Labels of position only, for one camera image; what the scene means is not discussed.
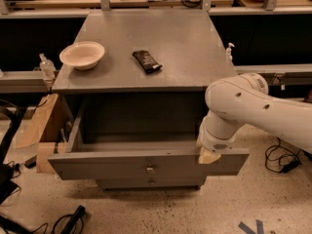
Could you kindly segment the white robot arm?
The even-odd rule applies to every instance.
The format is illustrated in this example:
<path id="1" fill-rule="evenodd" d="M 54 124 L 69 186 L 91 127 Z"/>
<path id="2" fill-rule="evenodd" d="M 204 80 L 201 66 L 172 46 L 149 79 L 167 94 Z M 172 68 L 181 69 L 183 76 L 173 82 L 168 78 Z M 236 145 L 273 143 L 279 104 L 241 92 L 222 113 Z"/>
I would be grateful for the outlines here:
<path id="1" fill-rule="evenodd" d="M 268 95 L 267 82 L 259 74 L 212 82 L 205 102 L 209 112 L 197 138 L 201 164 L 217 161 L 246 124 L 312 153 L 312 104 Z"/>

